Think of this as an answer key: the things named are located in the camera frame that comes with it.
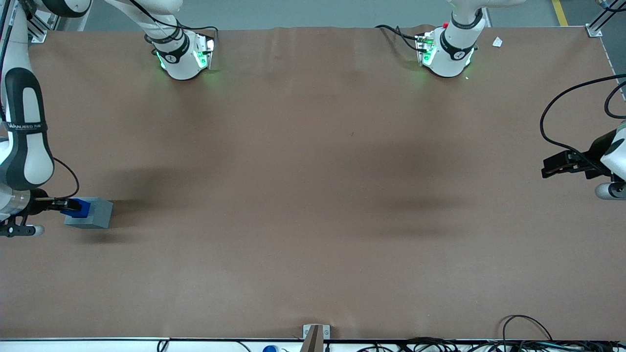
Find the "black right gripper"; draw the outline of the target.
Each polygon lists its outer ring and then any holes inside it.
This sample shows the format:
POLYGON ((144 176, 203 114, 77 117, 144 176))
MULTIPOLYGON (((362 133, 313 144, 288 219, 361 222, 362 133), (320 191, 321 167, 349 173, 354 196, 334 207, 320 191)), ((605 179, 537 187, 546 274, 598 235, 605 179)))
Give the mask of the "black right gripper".
MULTIPOLYGON (((40 214, 48 209, 48 207, 78 207, 78 201, 72 198, 49 198, 45 190, 31 190, 30 200, 28 204, 29 216, 40 214)), ((61 214, 72 215, 75 213, 72 209, 60 210, 61 214)))

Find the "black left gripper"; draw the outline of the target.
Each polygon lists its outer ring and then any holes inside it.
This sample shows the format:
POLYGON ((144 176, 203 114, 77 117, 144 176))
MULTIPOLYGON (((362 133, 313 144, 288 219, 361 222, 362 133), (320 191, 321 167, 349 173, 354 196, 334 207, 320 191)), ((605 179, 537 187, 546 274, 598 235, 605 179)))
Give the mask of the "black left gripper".
POLYGON ((607 152, 615 138, 616 130, 612 130, 596 138, 589 150, 583 152, 584 158, 572 150, 563 150, 543 161, 541 176, 543 179, 560 174, 576 174, 585 172, 586 179, 600 176, 612 176, 612 172, 601 162, 602 156, 607 152))

